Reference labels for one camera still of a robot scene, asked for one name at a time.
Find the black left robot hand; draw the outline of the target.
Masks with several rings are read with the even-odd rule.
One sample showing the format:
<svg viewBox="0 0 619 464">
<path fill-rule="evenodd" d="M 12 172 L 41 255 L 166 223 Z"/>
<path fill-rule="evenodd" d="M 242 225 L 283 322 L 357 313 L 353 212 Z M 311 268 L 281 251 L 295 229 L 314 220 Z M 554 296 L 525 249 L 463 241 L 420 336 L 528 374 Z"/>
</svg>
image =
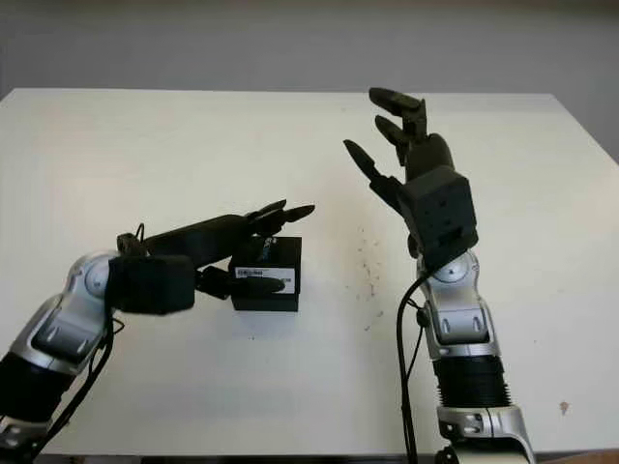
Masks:
<svg viewBox="0 0 619 464">
<path fill-rule="evenodd" d="M 269 239 L 289 222 L 310 215 L 315 207 L 304 205 L 287 210 L 284 199 L 244 216 L 223 215 L 144 238 L 144 226 L 135 233 L 117 237 L 122 255 L 184 255 L 195 268 L 195 289 L 225 300 L 230 296 L 266 296 L 285 288 L 280 278 L 251 275 L 236 277 L 215 264 L 228 258 L 254 238 Z"/>
</svg>

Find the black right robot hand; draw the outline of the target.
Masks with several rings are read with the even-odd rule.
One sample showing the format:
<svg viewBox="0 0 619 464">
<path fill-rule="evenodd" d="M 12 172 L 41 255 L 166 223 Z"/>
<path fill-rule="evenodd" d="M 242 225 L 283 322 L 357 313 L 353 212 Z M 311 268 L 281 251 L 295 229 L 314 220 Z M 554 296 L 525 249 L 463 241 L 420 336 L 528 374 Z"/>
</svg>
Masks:
<svg viewBox="0 0 619 464">
<path fill-rule="evenodd" d="M 385 139 L 395 147 L 398 163 L 404 168 L 405 181 L 410 182 L 439 165 L 454 165 L 445 139 L 427 131 L 426 101 L 418 100 L 394 90 L 371 87 L 368 97 L 372 103 L 399 117 L 401 124 L 377 115 L 374 124 Z M 402 218 L 403 183 L 393 176 L 381 174 L 374 160 L 356 142 L 344 140 L 343 144 L 355 164 L 369 180 L 370 189 Z"/>
</svg>

